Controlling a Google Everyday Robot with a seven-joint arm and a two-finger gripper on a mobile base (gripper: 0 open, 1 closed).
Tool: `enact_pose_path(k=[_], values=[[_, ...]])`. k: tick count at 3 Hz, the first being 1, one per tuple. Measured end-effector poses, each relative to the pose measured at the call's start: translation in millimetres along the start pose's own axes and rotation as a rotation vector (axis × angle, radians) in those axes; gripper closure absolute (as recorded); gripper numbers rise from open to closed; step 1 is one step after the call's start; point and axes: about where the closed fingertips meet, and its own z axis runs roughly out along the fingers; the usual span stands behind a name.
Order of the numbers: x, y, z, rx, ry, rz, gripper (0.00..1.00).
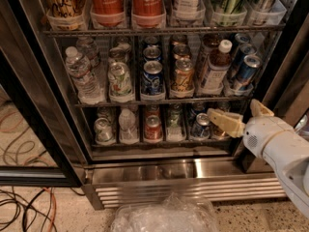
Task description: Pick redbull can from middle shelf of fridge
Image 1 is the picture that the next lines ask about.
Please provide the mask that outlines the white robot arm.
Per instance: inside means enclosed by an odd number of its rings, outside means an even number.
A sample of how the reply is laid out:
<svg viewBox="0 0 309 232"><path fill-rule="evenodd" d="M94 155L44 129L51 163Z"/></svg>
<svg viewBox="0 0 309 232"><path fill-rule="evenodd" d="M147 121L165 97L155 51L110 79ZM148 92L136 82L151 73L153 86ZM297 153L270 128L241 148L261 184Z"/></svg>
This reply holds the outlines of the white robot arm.
<svg viewBox="0 0 309 232"><path fill-rule="evenodd" d="M231 137L242 137L244 146L265 160L295 206L309 218L309 142L258 100L250 103L246 124L237 113L209 108L212 123Z"/></svg>

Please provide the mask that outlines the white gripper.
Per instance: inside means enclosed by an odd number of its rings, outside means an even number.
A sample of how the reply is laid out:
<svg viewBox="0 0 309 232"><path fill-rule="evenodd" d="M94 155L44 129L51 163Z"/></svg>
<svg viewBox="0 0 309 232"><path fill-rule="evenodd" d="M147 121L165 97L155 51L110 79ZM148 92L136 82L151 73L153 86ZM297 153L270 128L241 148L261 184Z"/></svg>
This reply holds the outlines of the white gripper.
<svg viewBox="0 0 309 232"><path fill-rule="evenodd" d="M209 108L207 114L212 123L231 137L243 136L244 146L255 157L261 158L268 142L281 132L293 132L294 129L280 118L270 117L274 113L256 99L251 101L250 110L253 118L247 125L242 122L243 116L238 113Z"/></svg>

